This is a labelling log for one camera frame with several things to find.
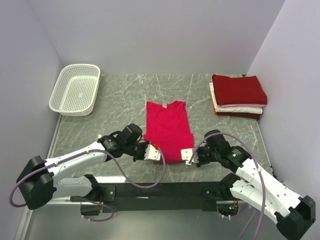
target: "marble table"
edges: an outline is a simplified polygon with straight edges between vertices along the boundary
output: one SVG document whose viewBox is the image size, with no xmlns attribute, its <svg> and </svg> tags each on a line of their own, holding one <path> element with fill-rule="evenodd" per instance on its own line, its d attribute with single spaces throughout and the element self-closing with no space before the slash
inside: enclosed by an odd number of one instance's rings
<svg viewBox="0 0 320 240">
<path fill-rule="evenodd" d="M 216 116 L 213 112 L 209 89 L 212 74 L 121 74 L 103 75 L 94 109 L 81 117 L 62 116 L 53 139 L 51 157 L 58 157 L 86 147 L 97 140 L 99 134 L 108 135 L 121 131 L 130 123 L 146 132 L 146 102 L 169 104 L 175 100 L 186 102 L 190 130 L 197 144 L 204 134 L 218 129 L 242 139 L 252 150 L 259 164 L 269 173 L 272 168 L 263 143 L 258 122 L 255 119 Z M 232 146 L 236 141 L 226 137 Z M 162 164 L 152 161 L 133 162 L 124 155 L 119 162 L 126 174 L 137 183 L 153 183 L 162 171 Z M 200 168 L 184 163 L 170 164 L 162 182 L 220 181 L 230 173 L 219 163 Z M 93 165 L 73 177 L 93 174 L 110 177 L 112 182 L 124 182 L 113 161 Z"/>
</svg>

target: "plastic basket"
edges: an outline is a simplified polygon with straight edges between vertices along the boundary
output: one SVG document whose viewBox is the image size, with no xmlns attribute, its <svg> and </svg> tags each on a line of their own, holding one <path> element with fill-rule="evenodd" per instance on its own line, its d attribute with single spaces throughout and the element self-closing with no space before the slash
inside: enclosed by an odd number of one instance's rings
<svg viewBox="0 0 320 240">
<path fill-rule="evenodd" d="M 65 116 L 86 116 L 94 109 L 100 69 L 92 64 L 72 64 L 63 68 L 53 88 L 49 107 Z"/>
</svg>

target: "folded white cloth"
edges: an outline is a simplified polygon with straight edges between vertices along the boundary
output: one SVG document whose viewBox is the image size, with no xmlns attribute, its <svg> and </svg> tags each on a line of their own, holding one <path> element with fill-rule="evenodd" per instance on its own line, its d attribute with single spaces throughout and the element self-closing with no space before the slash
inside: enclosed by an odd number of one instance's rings
<svg viewBox="0 0 320 240">
<path fill-rule="evenodd" d="M 262 114 L 263 110 L 261 107 L 248 107 L 248 106 L 230 106 L 230 107 L 219 107 L 215 97 L 214 84 L 209 83 L 213 107 L 217 113 L 249 113 L 249 114 Z"/>
</svg>

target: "stack of folded clothes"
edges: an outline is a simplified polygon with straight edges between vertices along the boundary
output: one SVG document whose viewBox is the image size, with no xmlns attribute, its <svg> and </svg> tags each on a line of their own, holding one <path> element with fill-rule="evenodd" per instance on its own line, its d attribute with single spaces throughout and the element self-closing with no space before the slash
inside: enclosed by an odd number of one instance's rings
<svg viewBox="0 0 320 240">
<path fill-rule="evenodd" d="M 267 96 L 256 76 L 228 77 L 214 74 L 210 83 L 214 113 L 259 119 Z"/>
</svg>

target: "white robotic arm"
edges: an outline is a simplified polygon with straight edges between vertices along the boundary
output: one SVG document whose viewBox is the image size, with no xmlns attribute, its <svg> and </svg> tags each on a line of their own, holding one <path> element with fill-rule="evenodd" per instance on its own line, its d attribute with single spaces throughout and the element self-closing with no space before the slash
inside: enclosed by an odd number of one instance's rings
<svg viewBox="0 0 320 240">
<path fill-rule="evenodd" d="M 219 133 L 217 130 L 208 132 L 205 137 L 217 132 Z M 39 156 L 33 157 L 23 169 L 17 182 L 22 182 L 23 178 L 26 179 L 28 175 L 39 169 L 46 170 L 32 174 L 32 177 L 18 186 L 26 205 L 32 210 L 42 207 L 55 198 L 68 196 L 99 198 L 102 194 L 101 186 L 94 176 L 68 177 L 83 168 L 109 161 L 111 157 L 105 152 L 115 158 L 127 154 L 133 157 L 134 162 L 136 160 L 159 161 L 160 152 L 150 142 L 140 142 L 141 136 L 142 130 L 137 125 L 130 124 L 123 131 L 99 137 L 89 146 L 64 156 L 46 160 L 42 160 Z M 249 203 L 259 211 L 262 209 L 263 202 L 260 172 L 266 195 L 264 214 L 277 225 L 287 239 L 300 239 L 315 222 L 316 207 L 311 197 L 301 197 L 282 185 L 260 165 L 257 168 L 248 152 L 239 146 L 231 147 L 222 135 L 207 138 L 206 143 L 207 145 L 197 150 L 183 149 L 182 159 L 186 160 L 186 164 L 191 165 L 192 162 L 197 167 L 219 162 L 223 167 L 230 169 L 233 173 L 228 174 L 219 183 L 223 192 Z"/>
<path fill-rule="evenodd" d="M 220 133 L 218 130 L 206 133 L 205 137 Z M 240 146 L 231 147 L 219 134 L 208 137 L 207 145 L 181 150 L 186 165 L 197 167 L 219 162 L 233 173 L 221 180 L 225 190 L 236 198 L 262 210 L 263 187 L 265 190 L 264 214 L 277 226 L 289 240 L 299 240 L 316 220 L 316 204 L 309 197 L 302 197 L 288 189 L 259 164 L 256 166 L 251 156 Z"/>
</svg>

